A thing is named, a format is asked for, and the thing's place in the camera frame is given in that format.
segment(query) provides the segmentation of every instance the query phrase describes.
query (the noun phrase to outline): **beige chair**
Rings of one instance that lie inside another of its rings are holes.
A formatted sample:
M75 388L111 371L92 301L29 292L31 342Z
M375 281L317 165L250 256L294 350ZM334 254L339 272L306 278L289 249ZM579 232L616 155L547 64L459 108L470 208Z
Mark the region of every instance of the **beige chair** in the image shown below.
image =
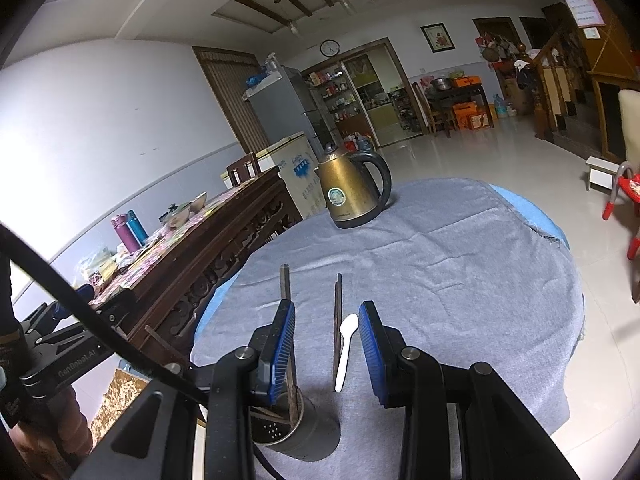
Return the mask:
M631 163L634 172L640 170L640 92L621 90L620 115L622 116L622 135L625 137L626 160Z

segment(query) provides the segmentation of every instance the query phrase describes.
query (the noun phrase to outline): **bowl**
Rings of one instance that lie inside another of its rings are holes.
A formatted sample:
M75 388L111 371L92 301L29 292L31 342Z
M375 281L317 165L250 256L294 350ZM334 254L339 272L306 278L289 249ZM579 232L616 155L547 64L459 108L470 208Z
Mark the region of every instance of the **bowl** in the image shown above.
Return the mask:
M449 90L453 86L453 82L448 77L439 77L431 81L431 85L437 90Z
M191 200L191 205L189 209L191 209L194 213L199 212L203 207L205 202L207 201L207 192L201 193L196 198Z
M169 213L164 221L165 225L168 225L171 229L177 229L187 223L189 219L191 202L182 204L178 209Z

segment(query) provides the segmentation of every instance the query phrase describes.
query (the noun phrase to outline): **gray tablecloth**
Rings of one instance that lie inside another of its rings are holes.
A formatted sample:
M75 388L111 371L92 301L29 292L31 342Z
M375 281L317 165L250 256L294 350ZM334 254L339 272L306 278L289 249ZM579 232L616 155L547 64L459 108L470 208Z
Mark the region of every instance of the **gray tablecloth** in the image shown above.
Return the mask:
M491 363L549 433L568 418L562 382L584 315L568 249L484 182L421 180L396 186L394 195L364 226L338 229L324 212L252 254L194 346L193 361L204 365L247 344L273 319L278 268L290 265L298 384L340 421L342 436L316 463L265 452L287 480L398 477L404 410L379 405L357 333L344 389L332 391L338 272L343 316L373 300L384 324L438 361Z

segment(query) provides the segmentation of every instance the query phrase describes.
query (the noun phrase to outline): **kettle handle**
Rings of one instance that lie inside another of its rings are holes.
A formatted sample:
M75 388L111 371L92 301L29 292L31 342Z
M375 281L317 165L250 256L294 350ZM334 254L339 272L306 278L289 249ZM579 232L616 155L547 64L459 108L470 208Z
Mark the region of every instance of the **kettle handle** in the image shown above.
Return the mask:
M382 210L382 208L386 205L391 196L391 172L389 171L389 167L385 162L385 159L382 158L377 153L373 152L351 152L349 154L349 159L353 162L370 162L375 165L380 172L380 176L382 177L382 193L378 198L378 208Z

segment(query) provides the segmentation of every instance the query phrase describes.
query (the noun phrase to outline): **electric kettle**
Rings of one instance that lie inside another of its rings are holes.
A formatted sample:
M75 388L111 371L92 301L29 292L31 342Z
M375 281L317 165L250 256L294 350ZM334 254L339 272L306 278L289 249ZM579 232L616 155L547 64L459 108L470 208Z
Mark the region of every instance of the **electric kettle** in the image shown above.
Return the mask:
M374 164L382 176L379 192L364 162ZM373 152L348 152L327 145L316 173L329 214L343 229L366 224L384 209L391 194L391 172L385 159Z

